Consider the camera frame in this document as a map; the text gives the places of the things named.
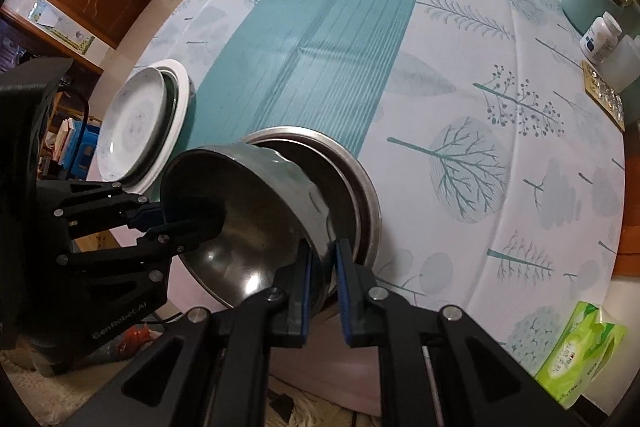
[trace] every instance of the metal pot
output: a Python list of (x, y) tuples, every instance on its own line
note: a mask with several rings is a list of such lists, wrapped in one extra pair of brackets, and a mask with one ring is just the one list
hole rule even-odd
[(198, 208), (212, 204), (220, 209), (220, 234), (180, 257), (226, 306), (270, 286), (276, 269), (292, 263), (306, 239), (318, 254), (311, 307), (312, 314), (320, 311), (331, 281), (335, 233), (318, 188), (295, 163), (244, 143), (189, 150), (167, 167), (161, 201), (169, 222), (197, 219)]
[(242, 141), (276, 150), (299, 165), (320, 189), (338, 237), (350, 240), (354, 261), (373, 266), (382, 233), (380, 203), (365, 169), (347, 149), (318, 131), (296, 126), (262, 129)]

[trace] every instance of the white plate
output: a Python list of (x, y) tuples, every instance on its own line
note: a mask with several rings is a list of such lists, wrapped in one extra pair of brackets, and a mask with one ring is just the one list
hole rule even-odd
[(167, 60), (155, 62), (149, 67), (156, 68), (158, 71), (170, 74), (176, 80), (178, 101), (175, 105), (174, 119), (171, 123), (171, 128), (169, 129), (166, 140), (162, 144), (160, 152), (158, 153), (158, 158), (156, 158), (156, 161), (151, 165), (151, 168), (146, 172), (146, 174), (142, 176), (142, 179), (139, 182), (132, 185), (122, 186), (127, 192), (132, 192), (134, 194), (143, 194), (149, 190), (154, 181), (156, 181), (156, 178), (160, 175), (160, 172), (162, 172), (162, 169), (164, 169), (164, 166), (169, 160), (169, 156), (171, 156), (171, 153), (174, 150), (175, 143), (178, 141), (178, 136), (180, 135), (180, 130), (184, 123), (184, 118), (187, 116), (187, 108), (189, 107), (189, 100), (191, 96), (189, 75), (180, 62), (173, 60), (172, 58), (168, 58)]
[(120, 88), (95, 148), (103, 180), (121, 180), (139, 165), (158, 135), (165, 106), (164, 78), (155, 68), (139, 71)]

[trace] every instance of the blue gripper pad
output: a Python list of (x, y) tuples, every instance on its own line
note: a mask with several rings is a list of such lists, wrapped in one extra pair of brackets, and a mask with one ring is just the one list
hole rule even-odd
[(311, 306), (311, 265), (313, 263), (313, 257), (311, 250), (306, 252), (306, 267), (305, 267), (305, 293), (302, 299), (302, 343), (306, 344), (306, 336), (309, 332), (309, 307)]
[[(335, 272), (338, 286), (338, 305), (340, 306), (340, 321), (342, 323), (342, 334), (344, 336), (344, 341), (348, 346), (351, 346), (351, 299), (349, 295), (349, 286), (347, 284), (347, 275), (344, 269), (344, 258), (342, 253), (343, 249), (340, 247), (341, 243), (342, 241), (336, 241), (334, 250)], [(348, 248), (346, 251), (348, 253), (351, 253), (350, 248)]]

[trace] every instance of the stacked plates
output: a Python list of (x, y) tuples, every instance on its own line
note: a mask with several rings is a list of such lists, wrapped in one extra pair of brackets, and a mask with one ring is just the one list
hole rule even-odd
[(114, 97), (95, 150), (104, 181), (142, 194), (156, 180), (187, 114), (190, 81), (177, 60), (161, 60), (134, 74)]

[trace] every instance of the pill blister pack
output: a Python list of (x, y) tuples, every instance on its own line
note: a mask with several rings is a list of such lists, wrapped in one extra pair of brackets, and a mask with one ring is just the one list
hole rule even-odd
[(582, 61), (582, 74), (584, 75), (584, 90), (609, 115), (620, 131), (624, 131), (625, 115), (620, 96), (607, 85), (586, 60)]

